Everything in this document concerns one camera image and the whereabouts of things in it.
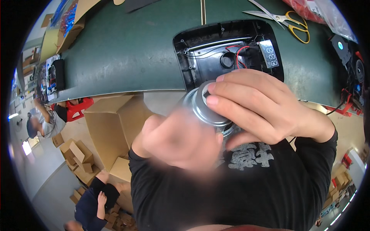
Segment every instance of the plastic bag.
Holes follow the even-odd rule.
[[[327,24],[333,33],[358,43],[347,21],[331,0],[283,0],[301,17]]]

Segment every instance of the red plastic stool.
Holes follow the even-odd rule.
[[[91,105],[94,104],[93,99],[83,98],[83,102],[77,105],[72,105],[69,101],[66,102],[67,104],[67,122],[75,121],[76,119],[80,119],[84,117],[84,114],[81,112],[82,110],[88,109]]]

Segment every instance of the fluorescent light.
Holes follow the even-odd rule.
[[[11,118],[13,118],[13,117],[15,117],[15,116],[17,116],[18,115],[18,113],[15,113],[15,114],[12,114],[12,115],[10,115],[9,117],[8,117],[8,119],[11,119]]]
[[[22,147],[23,147],[23,150],[24,150],[24,153],[26,154],[26,156],[28,156],[28,154],[30,154],[31,151],[32,151],[29,142],[24,141],[23,144],[22,144]]]
[[[345,209],[347,208],[347,206],[349,205],[349,202],[347,203],[347,205],[344,207],[344,209],[342,210],[342,212],[345,211]]]
[[[353,199],[353,197],[356,195],[356,193],[354,193],[353,195],[352,195],[352,197],[351,197],[351,199],[349,199],[349,202],[351,202],[352,201],[352,199]]]
[[[337,216],[337,218],[335,218],[335,220],[330,224],[330,226],[332,226],[337,220],[338,218],[340,217],[340,215],[342,215],[341,213]]]

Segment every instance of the hand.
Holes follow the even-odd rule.
[[[98,196],[98,205],[104,206],[107,202],[107,197],[105,196],[104,192],[100,191]]]
[[[206,171],[218,160],[222,141],[222,133],[215,133],[212,126],[200,121],[192,111],[181,108],[167,118],[149,117],[132,149],[138,154],[142,146],[168,165]]]
[[[228,140],[228,150],[249,142],[272,145],[288,136],[323,143],[334,134],[325,114],[300,104],[286,84],[264,72],[232,71],[219,76],[208,91],[207,106],[245,130]]]

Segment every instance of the digital display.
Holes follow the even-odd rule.
[[[271,40],[258,42],[258,45],[261,48],[267,68],[278,67],[279,66],[278,58],[276,57]]]

